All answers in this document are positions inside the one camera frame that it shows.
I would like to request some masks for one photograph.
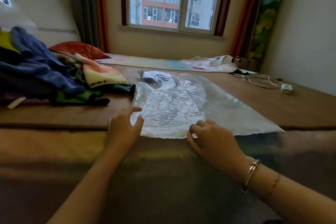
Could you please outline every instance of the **person's left hand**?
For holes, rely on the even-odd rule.
[[[133,112],[140,112],[140,107],[122,109],[107,124],[107,148],[113,149],[124,158],[140,136],[144,119],[139,116],[134,126],[130,118]]]

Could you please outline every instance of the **red cushion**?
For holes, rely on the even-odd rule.
[[[49,49],[53,51],[66,52],[72,55],[74,55],[75,53],[79,53],[81,56],[91,60],[111,58],[105,55],[101,49],[77,41],[64,42],[61,44],[57,44],[53,47],[50,47]]]

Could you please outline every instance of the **hand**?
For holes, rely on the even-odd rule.
[[[198,143],[192,134],[196,134]],[[254,160],[241,151],[230,130],[221,128],[212,120],[199,120],[190,126],[187,141],[191,149],[210,166],[225,172],[237,182],[245,182]]]
[[[107,151],[113,149],[124,158],[140,136],[144,119],[139,116],[134,126],[130,118],[133,112],[140,112],[140,107],[122,109],[107,124]]]

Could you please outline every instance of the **white charger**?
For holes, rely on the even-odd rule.
[[[292,85],[289,85],[289,84],[282,84],[281,85],[281,93],[291,94],[292,91],[293,91]]]

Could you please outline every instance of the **window sill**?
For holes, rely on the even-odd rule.
[[[216,40],[216,41],[225,40],[225,38],[222,36],[186,33],[186,32],[170,31],[170,30],[157,29],[157,28],[141,28],[141,27],[119,25],[118,29],[119,31],[133,31],[133,32],[141,32],[141,33],[148,33],[148,34],[171,35],[171,36],[177,36],[177,37],[191,37],[191,38],[208,39],[208,40]]]

